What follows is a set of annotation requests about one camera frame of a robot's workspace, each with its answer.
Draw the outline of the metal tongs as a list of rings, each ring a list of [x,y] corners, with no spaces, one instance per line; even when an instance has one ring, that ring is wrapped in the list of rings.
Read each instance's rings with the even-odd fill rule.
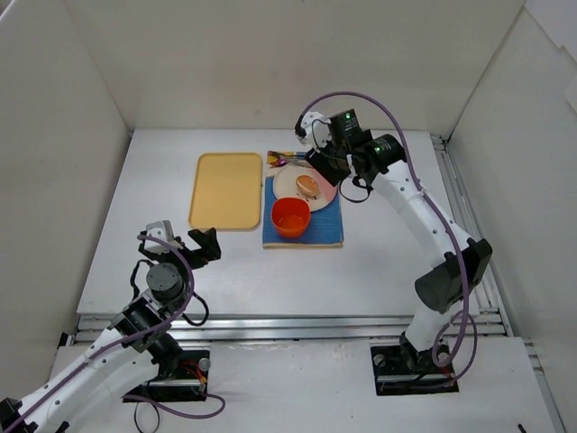
[[[331,186],[315,169],[312,169],[310,167],[296,166],[294,170],[295,170],[295,179],[294,179],[295,187],[296,187],[295,180],[298,176],[308,175],[316,180],[321,191],[320,195],[315,199],[330,198],[334,195],[334,187]]]

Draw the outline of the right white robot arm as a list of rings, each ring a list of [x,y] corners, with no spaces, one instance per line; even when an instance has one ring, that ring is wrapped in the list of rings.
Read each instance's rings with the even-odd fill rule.
[[[295,125],[299,141],[309,146],[306,159],[331,185],[344,180],[382,196],[422,248],[430,269],[415,281],[420,304],[399,340],[408,362],[444,366],[454,355],[440,355],[444,332],[461,323],[454,342],[463,342],[470,320],[470,296],[492,256],[486,239],[462,229],[429,194],[417,176],[402,132],[374,136],[353,110],[330,118],[307,111]]]

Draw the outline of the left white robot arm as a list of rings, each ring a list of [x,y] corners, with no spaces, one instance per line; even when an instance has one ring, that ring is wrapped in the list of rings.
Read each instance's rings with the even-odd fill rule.
[[[188,236],[197,249],[188,249],[167,220],[139,233],[138,251],[149,267],[146,290],[135,292],[91,346],[52,380],[21,399],[3,399],[3,432],[77,431],[99,405],[173,374],[182,349],[169,330],[196,297],[193,272],[222,256],[214,228],[192,229]]]

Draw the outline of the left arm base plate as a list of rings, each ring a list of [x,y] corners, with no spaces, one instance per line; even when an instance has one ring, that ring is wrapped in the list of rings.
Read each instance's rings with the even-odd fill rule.
[[[137,402],[135,396],[161,403],[205,401],[210,366],[207,348],[185,349],[171,376],[144,382],[124,396],[123,403]]]

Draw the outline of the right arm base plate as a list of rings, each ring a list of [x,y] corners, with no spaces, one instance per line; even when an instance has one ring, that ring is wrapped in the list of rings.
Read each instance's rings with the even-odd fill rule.
[[[449,364],[438,367],[426,362],[422,367],[410,367],[399,345],[371,347],[373,381],[377,396],[411,396],[457,393],[456,371]]]

